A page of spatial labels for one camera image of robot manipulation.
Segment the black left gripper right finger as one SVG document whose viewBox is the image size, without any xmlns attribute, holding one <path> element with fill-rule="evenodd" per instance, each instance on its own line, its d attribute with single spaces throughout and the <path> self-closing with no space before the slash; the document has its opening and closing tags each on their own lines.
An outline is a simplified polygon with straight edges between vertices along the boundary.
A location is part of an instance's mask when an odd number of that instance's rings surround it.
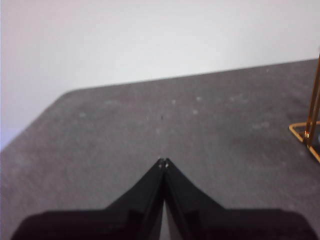
<svg viewBox="0 0 320 240">
<path fill-rule="evenodd" d="M 281 209 L 224 208 L 164 161 L 165 202 L 185 240 L 313 240 L 306 218 Z"/>
</svg>

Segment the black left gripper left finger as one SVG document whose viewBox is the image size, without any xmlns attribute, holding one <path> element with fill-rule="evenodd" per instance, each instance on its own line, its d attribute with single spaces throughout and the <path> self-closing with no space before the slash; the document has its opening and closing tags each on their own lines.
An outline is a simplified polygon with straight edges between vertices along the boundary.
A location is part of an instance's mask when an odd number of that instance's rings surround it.
<svg viewBox="0 0 320 240">
<path fill-rule="evenodd" d="M 13 240 L 149 240 L 160 236 L 164 159 L 102 209 L 46 211 L 26 217 Z"/>
</svg>

